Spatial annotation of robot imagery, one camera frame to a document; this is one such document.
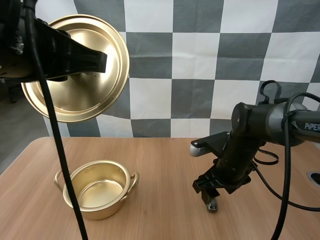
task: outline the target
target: wall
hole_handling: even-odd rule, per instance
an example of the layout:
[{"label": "wall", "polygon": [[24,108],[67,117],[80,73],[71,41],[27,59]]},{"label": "wall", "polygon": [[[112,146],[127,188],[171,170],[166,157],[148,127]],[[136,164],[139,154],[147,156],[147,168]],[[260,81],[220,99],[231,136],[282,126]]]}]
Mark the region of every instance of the wall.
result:
[{"label": "wall", "polygon": [[76,12],[109,22],[130,55],[115,104],[89,121],[60,123],[61,134],[205,137],[230,130],[235,104],[261,101],[267,80],[280,82],[282,97],[320,96],[319,11],[319,0],[40,0],[36,14],[48,22]]}]

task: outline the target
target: table surface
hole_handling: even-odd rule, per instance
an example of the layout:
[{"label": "table surface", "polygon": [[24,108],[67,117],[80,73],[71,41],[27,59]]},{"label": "table surface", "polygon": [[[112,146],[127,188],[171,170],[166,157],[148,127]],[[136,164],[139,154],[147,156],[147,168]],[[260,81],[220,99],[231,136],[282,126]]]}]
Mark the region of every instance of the table surface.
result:
[{"label": "table surface", "polygon": [[[215,156],[191,157],[190,142],[190,138],[64,138],[70,171],[107,159],[124,164],[130,173],[140,173],[136,190],[115,215],[85,220],[89,239],[269,240],[281,201],[252,172],[251,183],[233,194],[220,190],[218,212],[207,212],[192,183],[212,166]],[[284,147],[267,144],[263,149],[279,155],[279,164],[259,168],[281,193]],[[308,142],[291,152],[290,200],[320,207],[320,188],[307,178],[307,172],[320,171],[320,150]],[[54,140],[45,137],[32,142],[0,175],[0,239],[81,239],[74,212],[53,183],[59,169]],[[288,207],[280,239],[316,240],[319,236],[320,213]]]}]

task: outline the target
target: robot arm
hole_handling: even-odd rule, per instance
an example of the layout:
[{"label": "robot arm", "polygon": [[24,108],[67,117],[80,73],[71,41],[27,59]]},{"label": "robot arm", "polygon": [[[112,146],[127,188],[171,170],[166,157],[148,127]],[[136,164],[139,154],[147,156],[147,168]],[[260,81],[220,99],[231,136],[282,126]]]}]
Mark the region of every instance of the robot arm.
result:
[{"label": "robot arm", "polygon": [[[34,29],[47,80],[60,82],[68,75],[83,72],[105,73],[107,55],[104,52],[76,42],[66,31],[53,29],[38,18],[34,18]],[[0,1],[0,53],[0,78],[20,83],[37,81],[20,0]]]},{"label": "robot arm", "polygon": [[[264,95],[267,84],[278,86],[273,104]],[[264,184],[276,197],[282,200],[279,218],[271,240],[277,240],[281,234],[288,204],[307,211],[320,212],[320,208],[306,207],[289,201],[291,178],[292,146],[304,141],[320,143],[320,113],[309,111],[305,106],[294,103],[300,96],[309,97],[320,103],[320,97],[311,93],[297,93],[290,98],[280,98],[281,86],[274,80],[262,84],[260,93],[265,100],[258,105],[247,105],[240,102],[235,106],[231,116],[232,131],[221,132],[191,142],[190,153],[197,157],[209,152],[217,159],[213,166],[193,182],[194,190],[201,192],[201,198],[210,212],[218,210],[216,197],[219,188],[229,194],[248,184],[249,174],[256,170]],[[285,173],[282,196],[278,195],[265,181],[257,165],[252,161],[259,148],[266,142],[285,146]]]},{"label": "robot arm", "polygon": [[[285,102],[248,105],[238,103],[232,112],[232,131],[221,132],[191,142],[190,154],[198,157],[207,153],[217,156],[214,165],[193,182],[205,204],[219,196],[217,188],[231,194],[250,182],[254,169],[252,160],[266,142],[285,145],[283,131]],[[320,143],[320,112],[307,110],[299,103],[290,107],[290,146],[304,141]]]}]

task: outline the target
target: black cable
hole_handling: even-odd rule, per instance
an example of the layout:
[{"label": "black cable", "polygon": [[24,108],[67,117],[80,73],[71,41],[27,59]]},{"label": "black cable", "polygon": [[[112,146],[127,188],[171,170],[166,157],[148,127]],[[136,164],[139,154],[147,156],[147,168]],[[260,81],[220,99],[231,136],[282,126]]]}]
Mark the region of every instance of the black cable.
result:
[{"label": "black cable", "polygon": [[279,162],[279,157],[278,157],[277,154],[275,154],[275,153],[273,153],[273,152],[270,152],[270,151],[267,151],[267,150],[262,150],[262,149],[260,149],[260,148],[258,149],[258,151],[259,151],[260,153],[263,153],[263,154],[266,154],[266,155],[269,155],[269,156],[275,158],[275,161],[261,161],[261,160],[259,160],[259,159],[256,159],[256,156],[254,156],[253,159],[254,159],[254,161],[255,161],[256,163],[262,164],[262,165],[269,165],[269,166],[271,166],[271,165],[275,165],[275,164],[277,164],[277,163]]},{"label": "black cable", "polygon": [[31,49],[35,72],[39,79],[39,83],[43,93],[43,98],[47,107],[47,111],[48,111],[48,115],[49,115],[49,119],[52,127],[52,133],[53,133],[53,137],[56,145],[56,150],[59,156],[61,170],[65,180],[65,185],[70,197],[71,204],[73,206],[73,210],[78,222],[82,239],[88,240],[85,223],[82,218],[82,214],[76,198],[75,190],[73,188],[72,181],[69,175],[69,169],[68,169],[66,155],[65,155],[65,151],[64,151],[64,147],[63,147],[63,143],[62,143],[59,127],[58,127],[55,108],[53,105],[51,94],[50,94],[48,84],[45,78],[45,74],[42,70],[41,62],[38,55],[37,44],[35,39],[35,27],[34,27],[36,2],[37,2],[36,0],[23,1],[23,5],[25,9],[25,30],[26,30],[27,41]]},{"label": "black cable", "polygon": [[284,110],[283,110],[283,130],[284,130],[284,158],[285,158],[285,167],[284,167],[284,183],[283,183],[283,192],[282,192],[282,202],[281,202],[281,208],[280,213],[278,217],[278,221],[276,223],[276,227],[274,229],[273,235],[271,240],[277,240],[279,239],[279,236],[281,234],[282,228],[285,223],[287,209],[288,209],[288,203],[289,203],[289,192],[290,192],[290,178],[291,178],[291,146],[290,146],[290,134],[289,134],[289,117],[290,114],[290,107],[293,103],[293,101],[297,97],[308,97],[315,101],[318,101],[320,103],[320,97],[313,95],[309,92],[300,92],[296,93],[293,96],[291,96],[287,102],[285,103]]},{"label": "black cable", "polygon": [[[259,169],[257,168],[257,166],[255,164],[253,164],[253,168],[255,169],[255,171],[259,175],[259,177],[261,178],[261,180],[264,183],[264,185],[266,186],[266,188],[273,195],[275,195],[278,199],[282,200],[282,196],[280,196],[275,190],[273,190],[273,188],[268,184],[267,180],[264,178],[264,176],[262,175],[262,173],[259,171]],[[320,212],[320,207],[303,206],[303,205],[296,204],[292,201],[288,201],[288,204],[295,207],[295,208],[298,208],[298,209],[311,211],[311,212]]]}]

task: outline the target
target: white square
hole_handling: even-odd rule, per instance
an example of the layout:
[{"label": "white square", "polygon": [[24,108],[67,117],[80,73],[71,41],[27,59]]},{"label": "white square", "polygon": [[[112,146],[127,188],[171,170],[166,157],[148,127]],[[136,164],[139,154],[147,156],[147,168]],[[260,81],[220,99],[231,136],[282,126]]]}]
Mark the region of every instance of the white square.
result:
[{"label": "white square", "polygon": [[212,97],[212,119],[231,119],[235,106],[243,102],[256,104],[259,81],[215,80]]},{"label": "white square", "polygon": [[221,33],[271,33],[278,0],[224,0]]},{"label": "white square", "polygon": [[219,33],[173,33],[172,78],[215,79]]},{"label": "white square", "polygon": [[130,78],[131,119],[170,119],[171,81]]},{"label": "white square", "polygon": [[309,83],[320,54],[320,32],[272,33],[261,81]]},{"label": "white square", "polygon": [[124,0],[125,31],[172,33],[174,0]]},{"label": "white square", "polygon": [[130,119],[100,114],[96,121],[101,137],[133,137]]},{"label": "white square", "polygon": [[35,16],[48,23],[73,14],[78,14],[74,0],[38,0],[35,5]]},{"label": "white square", "polygon": [[[316,96],[320,96],[320,83],[312,82],[309,83],[308,89],[306,90],[307,93],[314,94]],[[319,102],[309,98],[304,97],[302,104],[309,110],[317,111],[319,107]]]},{"label": "white square", "polygon": [[172,138],[203,138],[210,135],[210,119],[171,119]]},{"label": "white square", "polygon": [[124,42],[127,43],[127,33],[125,31],[120,31],[119,33],[123,38]]}]

